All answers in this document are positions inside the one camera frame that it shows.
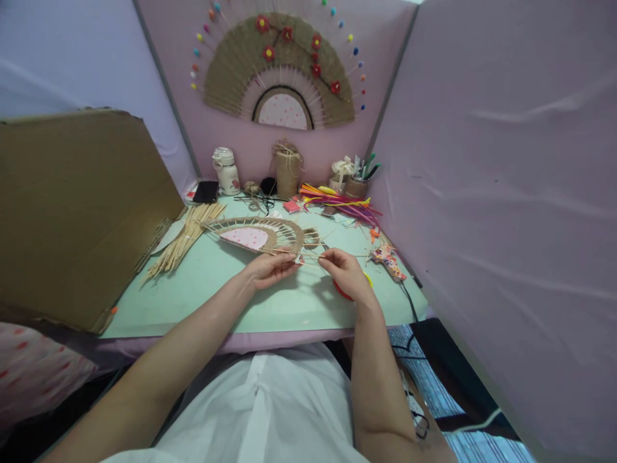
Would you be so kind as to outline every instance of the lavender fabric wall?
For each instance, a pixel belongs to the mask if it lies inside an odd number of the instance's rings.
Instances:
[[[385,230],[522,435],[617,458],[617,3],[426,1],[375,151]]]
[[[0,118],[91,106],[143,118],[178,191],[196,175],[133,5],[0,1]]]
[[[358,59],[364,61],[362,71],[366,81],[359,82],[360,73],[353,77],[355,93],[366,88],[367,95],[361,103],[366,110],[355,122],[335,129],[297,131],[258,125],[248,120],[232,117],[206,106],[200,94],[191,89],[191,66],[195,62],[193,48],[198,45],[195,34],[203,32],[207,22],[208,2],[187,0],[178,4],[168,0],[137,0],[143,20],[154,43],[163,73],[171,89],[172,98],[186,128],[195,157],[204,177],[216,178],[212,167],[215,147],[225,146],[234,150],[240,180],[261,180],[268,175],[272,158],[272,144],[283,137],[295,143],[304,156],[305,179],[326,180],[330,164],[343,156],[364,156],[381,110],[386,88],[391,78],[397,53],[402,44],[416,5],[401,0],[338,0],[321,6],[319,0],[276,0],[277,9],[305,18],[322,35],[335,45],[339,56],[346,64],[353,47],[360,49]],[[238,18],[245,19],[255,14],[252,0],[235,1],[230,12],[227,2],[221,2],[230,24]],[[330,16],[331,6],[336,6],[337,15]],[[343,19],[343,29],[337,27]],[[223,29],[226,25],[220,21]],[[213,33],[220,34],[218,26]],[[354,35],[352,44],[347,43],[349,33]]]

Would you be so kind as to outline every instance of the water bottle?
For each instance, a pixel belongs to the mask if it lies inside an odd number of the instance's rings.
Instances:
[[[216,148],[214,150],[213,165],[219,175],[219,186],[223,194],[234,196],[240,193],[240,180],[238,168],[233,161],[233,151],[229,148]]]

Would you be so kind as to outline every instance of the white shirt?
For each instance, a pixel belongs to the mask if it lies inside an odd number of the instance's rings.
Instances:
[[[259,352],[221,373],[155,448],[122,462],[367,462],[353,447],[349,379],[322,343]]]

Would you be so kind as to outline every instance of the cardboard box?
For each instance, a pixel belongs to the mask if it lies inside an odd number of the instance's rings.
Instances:
[[[129,113],[0,122],[0,320],[103,332],[183,209],[143,121]]]

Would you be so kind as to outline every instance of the green table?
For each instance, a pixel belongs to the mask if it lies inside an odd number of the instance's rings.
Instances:
[[[224,217],[257,215],[246,204],[223,197],[227,205]],[[374,247],[368,228],[344,228],[342,224],[319,214],[320,208],[310,208],[316,213],[300,212],[298,224],[317,228],[326,244],[341,248],[353,255],[366,255]],[[277,202],[275,210],[285,219],[296,219]],[[314,250],[323,252],[323,248]],[[136,338],[162,336],[176,323],[193,312],[211,297],[225,282],[238,273],[256,255],[220,240],[214,233],[205,233],[186,254],[177,270],[163,274],[158,280],[148,281],[141,289],[139,284],[146,270],[156,257],[150,258],[143,271],[137,275],[118,302],[118,312],[102,338]],[[409,301],[400,284],[394,282],[385,267],[365,263],[363,270],[373,280],[377,298],[381,303],[388,326],[411,323],[413,316]],[[313,260],[307,263],[317,265]],[[411,278],[405,281],[418,317],[423,319],[426,299]],[[332,277],[321,268],[302,267],[295,277],[288,278],[270,289],[260,291],[231,331],[241,333],[289,332],[327,330],[353,327],[355,309],[334,287]]]

